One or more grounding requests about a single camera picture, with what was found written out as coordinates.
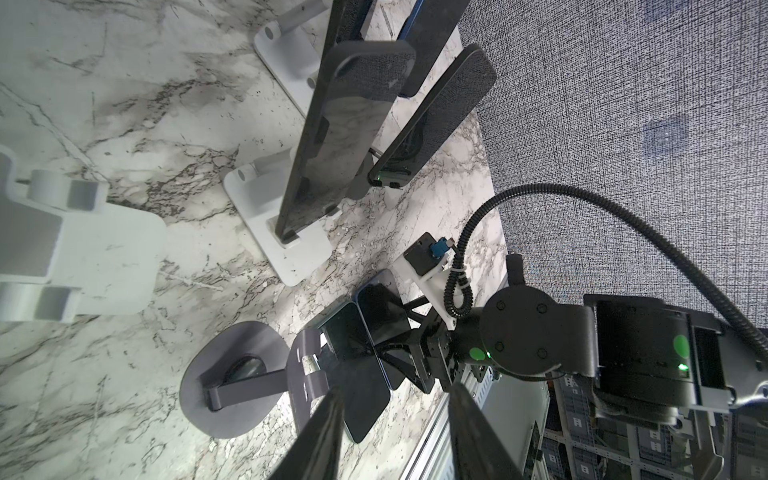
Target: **phone stand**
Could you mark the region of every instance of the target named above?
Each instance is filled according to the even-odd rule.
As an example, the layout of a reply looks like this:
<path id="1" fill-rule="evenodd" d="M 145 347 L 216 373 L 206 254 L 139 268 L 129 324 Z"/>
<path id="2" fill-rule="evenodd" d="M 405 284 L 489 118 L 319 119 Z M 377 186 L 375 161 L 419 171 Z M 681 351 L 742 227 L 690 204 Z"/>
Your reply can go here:
<path id="1" fill-rule="evenodd" d="M 326 218 L 335 220 L 341 214 L 336 209 L 331 215 L 305 227 L 290 243 L 282 243 L 275 234 L 275 222 L 280 214 L 288 185 L 296 148 L 256 159 L 232 170 L 224 177 L 224 190 L 230 196 L 237 212 L 258 242 L 280 281 L 295 286 L 307 278 L 331 256 L 328 235 L 323 228 Z"/>
<path id="2" fill-rule="evenodd" d="M 409 262 L 408 258 L 406 258 L 406 255 L 402 254 L 392 263 L 392 268 L 406 282 L 415 283 L 419 290 L 422 292 L 422 295 L 424 296 L 423 298 L 426 299 L 424 303 L 429 303 L 432 305 L 432 308 L 437 311 L 437 313 L 440 315 L 440 318 L 442 318 L 445 322 L 448 330 L 454 330 L 456 328 L 456 319 L 448 314 L 448 310 L 445 309 L 445 301 L 443 299 L 445 285 L 447 284 L 448 276 L 451 273 L 450 269 L 448 268 L 449 260 L 450 256 L 446 253 L 442 256 L 434 268 L 424 273 L 423 275 L 419 275 L 413 265 Z M 461 305 L 462 302 L 460 295 L 461 292 L 457 289 L 457 293 L 454 295 L 454 299 L 457 305 Z"/>
<path id="3" fill-rule="evenodd" d="M 253 37 L 256 52 L 304 117 L 315 91 L 320 56 L 299 27 L 329 9 L 331 3 L 305 0 L 264 25 Z"/>
<path id="4" fill-rule="evenodd" d="M 0 321 L 69 323 L 149 304 L 165 244 L 155 214 L 107 203 L 106 182 L 34 170 L 0 145 Z"/>
<path id="5" fill-rule="evenodd" d="M 298 435 L 310 420 L 312 401 L 328 393 L 325 372 L 305 375 L 301 363 L 319 353 L 317 329 L 301 330 L 289 351 L 267 324 L 235 323 L 187 367 L 179 388 L 181 411 L 206 435 L 231 439 L 259 425 L 288 392 Z"/>

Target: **gray phone holder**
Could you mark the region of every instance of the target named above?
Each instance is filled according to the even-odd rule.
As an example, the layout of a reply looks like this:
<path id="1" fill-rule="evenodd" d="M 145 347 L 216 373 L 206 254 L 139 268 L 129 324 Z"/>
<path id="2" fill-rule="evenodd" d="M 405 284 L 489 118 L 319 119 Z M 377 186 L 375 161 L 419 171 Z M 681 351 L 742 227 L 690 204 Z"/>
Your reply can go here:
<path id="1" fill-rule="evenodd" d="M 261 322 L 236 323 L 195 356 L 181 379 L 179 402 L 206 435 L 231 439 L 259 425 L 288 392 L 296 434 L 310 419 L 312 401 L 328 392 L 324 372 L 304 375 L 301 359 L 318 355 L 320 332 L 304 329 L 290 352 L 283 338 Z"/>

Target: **round base plate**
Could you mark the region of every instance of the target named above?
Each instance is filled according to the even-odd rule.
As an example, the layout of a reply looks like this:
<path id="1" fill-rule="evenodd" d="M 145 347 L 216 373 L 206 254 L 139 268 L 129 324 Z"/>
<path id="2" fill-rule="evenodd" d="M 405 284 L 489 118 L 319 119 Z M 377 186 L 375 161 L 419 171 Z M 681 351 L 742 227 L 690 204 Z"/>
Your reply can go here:
<path id="1" fill-rule="evenodd" d="M 267 372 L 285 368 L 288 345 L 265 323 L 236 323 L 214 337 L 194 357 L 179 388 L 181 411 L 192 425 L 215 439 L 231 439 L 259 425 L 282 393 L 228 406 L 208 409 L 204 386 L 221 382 L 232 365 L 244 356 L 259 357 Z"/>

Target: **blue connector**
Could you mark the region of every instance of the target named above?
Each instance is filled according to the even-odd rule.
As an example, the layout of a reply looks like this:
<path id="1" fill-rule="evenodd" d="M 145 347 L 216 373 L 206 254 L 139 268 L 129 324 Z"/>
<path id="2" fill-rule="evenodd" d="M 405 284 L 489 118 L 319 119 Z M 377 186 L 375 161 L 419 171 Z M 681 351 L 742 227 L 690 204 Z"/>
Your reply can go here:
<path id="1" fill-rule="evenodd" d="M 434 242 L 432 245 L 429 246 L 429 251 L 432 252 L 432 256 L 436 259 L 441 259 L 443 255 L 445 255 L 448 250 L 453 247 L 454 242 L 453 239 L 446 240 L 445 237 L 441 238 L 440 240 Z"/>

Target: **white metal stand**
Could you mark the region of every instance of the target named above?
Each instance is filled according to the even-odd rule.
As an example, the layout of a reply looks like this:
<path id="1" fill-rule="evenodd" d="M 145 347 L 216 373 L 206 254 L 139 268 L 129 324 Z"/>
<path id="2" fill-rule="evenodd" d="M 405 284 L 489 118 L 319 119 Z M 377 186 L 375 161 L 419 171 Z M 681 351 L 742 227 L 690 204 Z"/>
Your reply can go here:
<path id="1" fill-rule="evenodd" d="M 331 8 L 331 3 L 332 0 L 305 0 L 266 24 L 253 37 L 256 52 L 304 117 L 315 91 L 320 56 L 299 27 Z"/>
<path id="2" fill-rule="evenodd" d="M 165 244 L 155 214 L 107 203 L 108 184 L 46 170 L 17 184 L 0 145 L 0 321 L 68 323 L 149 304 Z"/>
<path id="3" fill-rule="evenodd" d="M 287 286 L 297 285 L 331 256 L 333 248 L 323 227 L 324 220 L 302 229 L 298 238 L 284 244 L 275 234 L 275 223 L 288 185 L 296 148 L 262 157 L 232 170 L 224 177 L 224 190 L 259 247 Z M 336 210 L 324 218 L 335 220 Z"/>

